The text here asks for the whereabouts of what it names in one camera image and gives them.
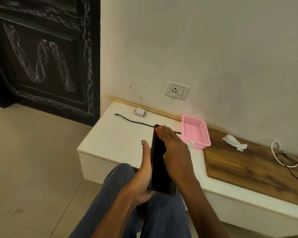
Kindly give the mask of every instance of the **white tabletop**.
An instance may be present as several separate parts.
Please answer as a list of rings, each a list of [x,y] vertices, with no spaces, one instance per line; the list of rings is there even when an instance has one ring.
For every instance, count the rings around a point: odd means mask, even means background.
[[[181,132],[179,121],[150,112],[146,112],[142,118],[135,115],[134,109],[132,106],[114,101],[80,144],[78,151],[117,164],[128,163],[133,167],[140,167],[141,140],[146,140],[151,146],[153,128],[132,123],[114,114],[121,114],[130,120],[153,126],[167,125],[173,131]],[[298,205],[209,178],[202,150],[192,148],[191,158],[195,175],[204,191],[298,219]]]

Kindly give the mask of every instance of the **black cable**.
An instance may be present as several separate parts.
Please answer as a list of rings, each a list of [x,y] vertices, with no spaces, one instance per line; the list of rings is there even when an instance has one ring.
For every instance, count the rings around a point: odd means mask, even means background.
[[[296,160],[294,160],[294,159],[292,159],[292,158],[290,158],[289,156],[287,156],[284,152],[282,152],[282,153],[276,153],[276,154],[282,154],[286,159],[288,159],[289,161],[291,161],[291,162],[293,162],[293,163],[295,163],[295,164],[297,164],[298,165],[298,162],[296,161]],[[298,180],[298,177],[297,176],[295,176],[294,175],[294,173],[290,170],[290,168],[287,166],[287,165],[285,165],[283,162],[281,162],[288,170],[289,170],[289,172]]]
[[[147,126],[149,126],[149,127],[153,127],[153,128],[154,128],[154,126],[152,126],[152,125],[149,125],[149,124],[146,124],[146,123],[137,122],[137,121],[132,121],[132,120],[130,120],[130,119],[125,118],[123,115],[120,115],[120,114],[115,114],[115,115],[122,116],[124,119],[126,119],[126,120],[128,120],[128,121],[130,121],[130,122],[133,122],[133,123],[139,123],[139,124],[144,124],[144,125],[147,125]]]

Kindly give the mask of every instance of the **wooden trim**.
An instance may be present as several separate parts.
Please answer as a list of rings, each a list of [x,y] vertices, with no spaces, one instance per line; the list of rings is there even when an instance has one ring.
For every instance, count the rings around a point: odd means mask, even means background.
[[[129,100],[126,100],[126,99],[118,98],[118,97],[115,97],[115,96],[112,96],[112,95],[103,95],[103,98],[113,100],[113,101],[117,101],[117,102],[120,102],[120,103],[124,103],[124,104],[130,105],[130,106],[133,106],[135,108],[142,108],[142,109],[145,109],[148,112],[158,114],[158,115],[161,115],[161,116],[164,116],[164,117],[167,117],[167,118],[170,118],[170,119],[174,119],[174,120],[177,120],[177,121],[180,121],[180,122],[182,121],[182,116],[167,113],[167,112],[161,111],[159,109],[152,108],[152,107],[140,104],[140,103],[136,103],[136,102],[132,102],[132,101],[129,101]],[[228,130],[226,130],[224,128],[218,127],[218,126],[213,125],[213,124],[207,124],[207,128],[214,129],[214,130],[217,130],[217,131],[220,131],[220,132],[223,132],[223,133],[227,133],[227,134],[232,133],[232,132],[229,132]]]

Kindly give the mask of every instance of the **white light switch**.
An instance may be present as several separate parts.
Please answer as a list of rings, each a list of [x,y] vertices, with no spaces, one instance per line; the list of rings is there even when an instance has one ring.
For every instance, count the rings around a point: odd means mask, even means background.
[[[189,93],[190,86],[174,81],[169,81],[165,90],[165,95],[171,98],[185,100]]]

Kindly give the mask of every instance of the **white chalk drawing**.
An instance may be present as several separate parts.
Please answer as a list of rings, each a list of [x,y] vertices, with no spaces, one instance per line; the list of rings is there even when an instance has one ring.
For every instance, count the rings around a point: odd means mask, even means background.
[[[23,91],[16,90],[16,88],[13,87],[13,86],[11,86],[10,83],[8,82],[6,76],[4,75],[4,72],[3,72],[3,69],[2,69],[1,66],[0,66],[0,74],[1,74],[1,76],[2,76],[2,78],[4,80],[4,82],[5,82],[5,84],[7,85],[7,87],[16,96],[24,97],[26,99],[29,99],[29,100],[32,100],[32,101],[35,101],[35,102],[39,102],[39,103],[43,103],[43,104],[46,104],[46,105],[49,105],[49,106],[52,106],[52,107],[55,107],[55,108],[58,108],[58,109],[62,109],[62,110],[69,109],[73,113],[78,114],[80,116],[88,117],[88,116],[91,115],[89,112],[86,112],[86,111],[81,110],[79,108],[75,108],[75,107],[72,107],[70,105],[67,105],[67,104],[64,104],[64,103],[60,103],[60,102],[56,102],[56,101],[51,100],[51,99],[34,96],[34,95],[31,95],[31,94],[27,94],[27,93],[25,93]]]
[[[1,0],[0,8],[33,14],[62,24],[65,27],[76,29],[78,31],[80,30],[78,25],[78,17],[63,9],[51,6],[43,6],[43,8],[31,8],[26,7],[24,4],[14,0]]]
[[[24,68],[24,71],[32,82],[41,83],[45,79],[44,67],[48,63],[48,51],[51,49],[55,57],[57,67],[60,71],[65,89],[71,92],[75,91],[70,77],[69,69],[67,68],[65,57],[62,51],[58,49],[57,45],[54,42],[47,41],[45,39],[42,39],[39,42],[39,45],[37,46],[38,60],[36,61],[35,71],[33,71],[21,47],[19,35],[15,28],[12,25],[6,25],[5,23],[3,23],[3,26],[8,35],[10,44],[21,63],[21,66]]]
[[[83,41],[84,41],[84,60],[87,71],[87,104],[88,112],[93,113],[93,80],[92,80],[92,61],[91,61],[91,32],[90,32],[90,2],[82,0],[84,4],[84,16],[82,19]]]

